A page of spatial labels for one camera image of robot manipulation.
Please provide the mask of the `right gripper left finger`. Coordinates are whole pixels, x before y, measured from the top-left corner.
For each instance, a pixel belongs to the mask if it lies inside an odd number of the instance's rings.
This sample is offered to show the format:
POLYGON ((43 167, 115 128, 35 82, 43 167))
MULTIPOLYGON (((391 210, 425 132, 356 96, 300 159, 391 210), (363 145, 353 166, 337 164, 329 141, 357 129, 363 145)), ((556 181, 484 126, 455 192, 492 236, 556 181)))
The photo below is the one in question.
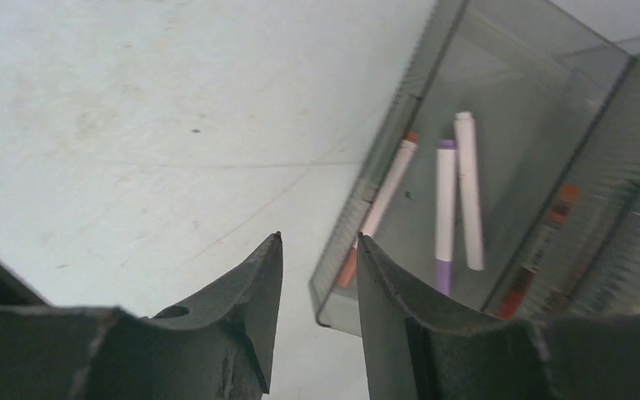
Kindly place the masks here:
POLYGON ((0 263, 0 399, 259 399, 282 282, 279 233, 153 317, 53 306, 0 263))

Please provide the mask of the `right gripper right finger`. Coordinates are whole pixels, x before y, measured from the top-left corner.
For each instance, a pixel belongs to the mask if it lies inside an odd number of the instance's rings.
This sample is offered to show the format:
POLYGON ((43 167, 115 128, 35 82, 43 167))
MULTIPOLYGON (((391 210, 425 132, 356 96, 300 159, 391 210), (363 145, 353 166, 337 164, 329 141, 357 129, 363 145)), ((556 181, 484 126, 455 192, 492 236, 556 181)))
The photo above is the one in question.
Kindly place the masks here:
POLYGON ((357 295, 373 399, 640 399, 640 314, 502 320, 363 235, 357 295))

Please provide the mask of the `red marker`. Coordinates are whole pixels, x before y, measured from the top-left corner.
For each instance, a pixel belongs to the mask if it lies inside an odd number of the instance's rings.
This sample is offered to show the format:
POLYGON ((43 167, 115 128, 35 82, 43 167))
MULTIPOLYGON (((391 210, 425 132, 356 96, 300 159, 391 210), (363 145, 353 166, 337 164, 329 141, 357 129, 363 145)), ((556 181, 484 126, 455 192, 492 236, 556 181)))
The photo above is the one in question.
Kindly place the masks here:
POLYGON ((504 294, 499 309, 494 315, 501 319, 510 319, 523 302, 528 289, 538 274, 546 251, 561 226, 567 221, 573 204, 579 199, 581 189, 577 185, 561 186, 554 202, 545 213, 545 220, 536 231, 535 239, 527 247, 528 253, 520 263, 519 269, 508 290, 504 294))

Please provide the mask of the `brown cap marker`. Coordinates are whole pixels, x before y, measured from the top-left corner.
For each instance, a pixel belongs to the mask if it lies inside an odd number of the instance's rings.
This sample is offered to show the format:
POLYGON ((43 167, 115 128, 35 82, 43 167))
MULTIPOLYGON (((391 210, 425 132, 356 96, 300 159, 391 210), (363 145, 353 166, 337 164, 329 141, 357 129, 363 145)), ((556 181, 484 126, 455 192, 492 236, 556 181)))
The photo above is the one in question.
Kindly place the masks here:
MULTIPOLYGON (((388 173, 378 189, 377 195, 372 200, 367 216, 359 229, 359 232, 364 236, 373 236, 380 227, 383 216, 388 210, 418 149, 418 140, 419 135, 410 131, 401 141, 388 173)), ((355 280, 357 275, 357 252, 358 240, 356 239, 337 277, 337 284, 340 288, 349 289, 355 280)))

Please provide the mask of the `purple cap marker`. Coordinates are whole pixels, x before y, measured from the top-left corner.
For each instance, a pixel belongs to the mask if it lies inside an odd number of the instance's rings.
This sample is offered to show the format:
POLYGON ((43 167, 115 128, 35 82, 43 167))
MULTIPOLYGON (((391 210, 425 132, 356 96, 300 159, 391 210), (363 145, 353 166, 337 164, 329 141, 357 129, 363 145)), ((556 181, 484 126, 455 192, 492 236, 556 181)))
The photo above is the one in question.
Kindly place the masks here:
POLYGON ((436 157, 436 223, 435 248, 436 284, 440 293, 448 295, 454 250, 456 207, 456 142, 443 139, 436 157))

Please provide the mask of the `clear plastic drawer cabinet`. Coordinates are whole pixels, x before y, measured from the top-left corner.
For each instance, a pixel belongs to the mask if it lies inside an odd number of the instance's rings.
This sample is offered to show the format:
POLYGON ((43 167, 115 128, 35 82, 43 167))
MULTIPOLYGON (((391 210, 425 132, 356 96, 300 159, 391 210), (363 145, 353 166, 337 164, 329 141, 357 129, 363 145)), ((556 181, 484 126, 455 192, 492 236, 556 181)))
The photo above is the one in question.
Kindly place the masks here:
POLYGON ((640 53, 640 1, 437 1, 310 281, 316 322, 359 334, 348 254, 407 133, 417 147, 374 240, 436 285, 439 143, 469 111, 487 265, 466 264, 456 230, 450 294, 488 300, 563 170, 640 53))

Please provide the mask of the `white marker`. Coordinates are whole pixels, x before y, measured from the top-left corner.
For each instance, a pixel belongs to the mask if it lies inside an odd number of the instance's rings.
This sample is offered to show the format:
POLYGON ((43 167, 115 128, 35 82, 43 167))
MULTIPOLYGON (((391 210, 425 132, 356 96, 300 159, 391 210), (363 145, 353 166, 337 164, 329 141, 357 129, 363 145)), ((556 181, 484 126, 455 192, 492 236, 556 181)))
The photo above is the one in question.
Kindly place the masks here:
POLYGON ((467 266, 485 269, 481 197, 478 178, 476 126, 470 112, 458 112, 454 119, 458 177, 462 209, 463 241, 467 266))

